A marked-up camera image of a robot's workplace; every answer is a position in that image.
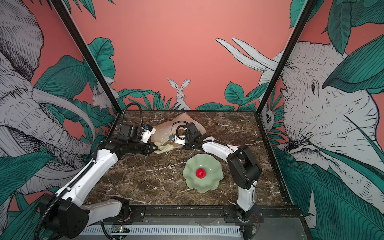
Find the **rabbit ear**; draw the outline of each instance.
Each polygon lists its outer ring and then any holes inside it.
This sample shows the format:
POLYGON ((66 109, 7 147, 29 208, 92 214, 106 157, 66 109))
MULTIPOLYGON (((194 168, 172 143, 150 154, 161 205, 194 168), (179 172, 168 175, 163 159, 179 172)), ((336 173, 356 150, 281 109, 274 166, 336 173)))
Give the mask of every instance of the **rabbit ear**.
POLYGON ((95 86, 93 87, 93 90, 92 90, 92 92, 93 92, 93 95, 97 95, 97 89, 96 89, 96 87, 95 87, 95 86))
POLYGON ((183 82, 183 84, 181 84, 181 88, 180 89, 183 89, 185 88, 186 86, 188 86, 188 84, 191 82, 191 80, 187 79, 183 82))
POLYGON ((168 78, 168 81, 169 81, 169 84, 176 90, 179 89, 179 86, 177 85, 177 83, 175 81, 173 81, 172 79, 168 78))

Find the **elephant eye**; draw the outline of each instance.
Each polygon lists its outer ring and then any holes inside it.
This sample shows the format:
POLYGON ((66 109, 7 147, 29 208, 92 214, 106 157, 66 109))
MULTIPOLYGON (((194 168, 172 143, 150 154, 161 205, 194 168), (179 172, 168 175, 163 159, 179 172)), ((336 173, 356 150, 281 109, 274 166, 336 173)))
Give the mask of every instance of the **elephant eye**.
POLYGON ((314 95, 314 83, 312 83, 311 89, 312 89, 312 92, 313 92, 313 95, 314 95))

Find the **rabbit illustration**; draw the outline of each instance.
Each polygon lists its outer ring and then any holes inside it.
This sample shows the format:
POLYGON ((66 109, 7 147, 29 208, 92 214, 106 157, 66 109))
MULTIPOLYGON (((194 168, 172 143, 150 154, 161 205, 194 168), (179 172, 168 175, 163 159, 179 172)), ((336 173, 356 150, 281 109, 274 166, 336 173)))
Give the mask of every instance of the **rabbit illustration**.
MULTIPOLYGON (((110 85, 111 83, 115 82, 112 78, 109 78, 109 77, 106 77, 106 76, 104 76, 104 79, 105 79, 105 81, 107 82, 108 85, 110 85)), ((109 87, 109 88, 111 89, 111 92, 112 92, 113 96, 115 98, 118 98, 119 94, 114 89, 112 89, 111 87, 109 87)), ((93 97, 92 97, 93 106, 99 106, 100 107, 100 111, 103 108, 112 108, 112 103, 108 99, 107 94, 105 94, 105 91, 101 87, 99 82, 97 83, 97 88, 93 87, 92 92, 93 92, 93 97)))
POLYGON ((191 108, 185 103, 184 101, 184 98, 185 98, 185 95, 183 93, 183 89, 188 86, 188 84, 191 82, 191 80, 187 79, 183 82, 183 84, 181 84, 181 88, 179 88, 179 86, 177 85, 177 83, 175 81, 173 81, 172 79, 168 78, 168 81, 170 83, 170 85, 177 90, 177 95, 176 95, 176 98, 177 98, 177 104, 176 106, 180 105, 179 106, 179 110, 191 110, 191 108))

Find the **pink wall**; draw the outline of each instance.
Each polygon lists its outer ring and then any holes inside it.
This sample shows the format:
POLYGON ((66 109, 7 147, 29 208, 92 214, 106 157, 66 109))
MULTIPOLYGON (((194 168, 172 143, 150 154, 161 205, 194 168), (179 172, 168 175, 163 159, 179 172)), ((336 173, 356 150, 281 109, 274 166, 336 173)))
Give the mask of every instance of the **pink wall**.
POLYGON ((167 78, 179 86, 185 79, 191 79, 184 90, 191 109, 207 102, 231 105, 224 97, 230 81, 241 85, 247 94, 257 86, 261 76, 237 62, 216 38, 234 44, 231 38, 236 37, 273 58, 284 49, 292 31, 289 1, 115 3, 94 1, 94 19, 82 5, 80 12, 70 1, 72 17, 87 44, 98 37, 112 41, 116 82, 111 87, 116 91, 160 90, 166 99, 173 97, 172 105, 176 90, 167 78))

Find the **plastic bag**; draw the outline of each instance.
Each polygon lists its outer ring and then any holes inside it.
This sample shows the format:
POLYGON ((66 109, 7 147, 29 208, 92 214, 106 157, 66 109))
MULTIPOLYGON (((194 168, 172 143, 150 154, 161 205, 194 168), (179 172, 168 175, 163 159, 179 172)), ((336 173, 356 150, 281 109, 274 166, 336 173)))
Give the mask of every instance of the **plastic bag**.
POLYGON ((187 113, 182 113, 175 117, 173 120, 164 122, 162 124, 159 124, 157 126, 153 126, 156 129, 156 132, 151 136, 151 141, 159 147, 159 151, 155 151, 155 153, 162 153, 170 151, 174 148, 180 148, 182 147, 181 144, 177 144, 174 142, 169 142, 169 136, 172 136, 176 133, 176 129, 180 125, 185 125, 185 123, 177 123, 172 126, 174 122, 177 121, 186 121, 186 122, 193 122, 197 129, 200 131, 200 133, 203 135, 207 133, 205 128, 198 123, 197 121, 193 120, 187 113))

